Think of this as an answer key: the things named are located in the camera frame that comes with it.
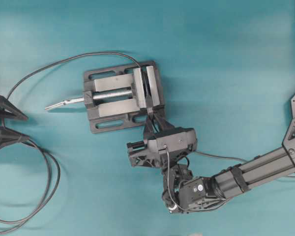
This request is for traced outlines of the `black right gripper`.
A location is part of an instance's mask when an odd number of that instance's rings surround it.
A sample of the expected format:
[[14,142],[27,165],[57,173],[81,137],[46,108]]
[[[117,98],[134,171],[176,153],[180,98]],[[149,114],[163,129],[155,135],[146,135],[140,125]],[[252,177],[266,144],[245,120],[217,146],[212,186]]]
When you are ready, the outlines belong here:
[[175,127],[158,112],[154,112],[152,117],[147,116],[143,138],[143,141],[127,144],[133,167],[164,168],[167,161],[172,165],[197,148],[193,128]]

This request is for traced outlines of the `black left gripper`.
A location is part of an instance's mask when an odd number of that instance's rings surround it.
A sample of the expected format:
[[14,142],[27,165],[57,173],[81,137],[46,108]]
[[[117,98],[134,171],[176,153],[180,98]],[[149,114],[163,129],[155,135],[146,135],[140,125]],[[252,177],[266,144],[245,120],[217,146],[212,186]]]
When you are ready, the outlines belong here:
[[16,108],[5,97],[0,95],[0,149],[30,139],[28,135],[1,126],[1,120],[4,118],[24,121],[28,120],[28,117],[24,113]]

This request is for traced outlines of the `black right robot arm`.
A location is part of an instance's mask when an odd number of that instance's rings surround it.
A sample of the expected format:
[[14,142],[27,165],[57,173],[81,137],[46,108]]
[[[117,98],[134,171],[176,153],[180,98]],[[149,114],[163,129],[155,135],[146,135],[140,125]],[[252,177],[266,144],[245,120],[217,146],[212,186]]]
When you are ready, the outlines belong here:
[[137,126],[142,123],[144,139],[128,143],[128,157],[133,167],[160,168],[163,175],[162,199],[171,213],[215,210],[233,197],[281,177],[295,177],[295,116],[282,146],[253,160],[222,170],[212,177],[194,177],[188,165],[180,161],[196,151],[197,137],[193,128],[175,127],[160,110],[152,113],[94,117],[90,126],[95,133]]

